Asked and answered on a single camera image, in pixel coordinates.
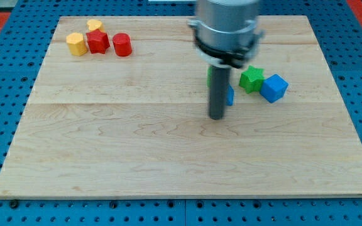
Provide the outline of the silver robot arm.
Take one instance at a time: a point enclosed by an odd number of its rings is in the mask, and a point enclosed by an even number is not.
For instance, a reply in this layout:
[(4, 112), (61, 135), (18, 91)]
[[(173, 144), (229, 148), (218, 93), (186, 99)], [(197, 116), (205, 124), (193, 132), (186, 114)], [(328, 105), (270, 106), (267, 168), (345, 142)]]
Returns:
[(260, 0), (197, 0), (192, 29), (197, 54), (218, 68), (242, 68), (258, 52)]

